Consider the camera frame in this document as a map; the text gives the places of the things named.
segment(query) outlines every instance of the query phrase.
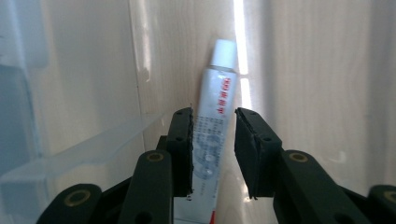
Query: tube cap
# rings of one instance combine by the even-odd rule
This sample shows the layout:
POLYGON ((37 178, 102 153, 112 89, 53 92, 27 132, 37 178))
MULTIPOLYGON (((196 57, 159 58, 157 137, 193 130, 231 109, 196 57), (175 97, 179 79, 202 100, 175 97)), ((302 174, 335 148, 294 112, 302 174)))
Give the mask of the tube cap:
POLYGON ((236 43, 231 40, 218 39, 210 65, 234 69, 236 60, 236 43))

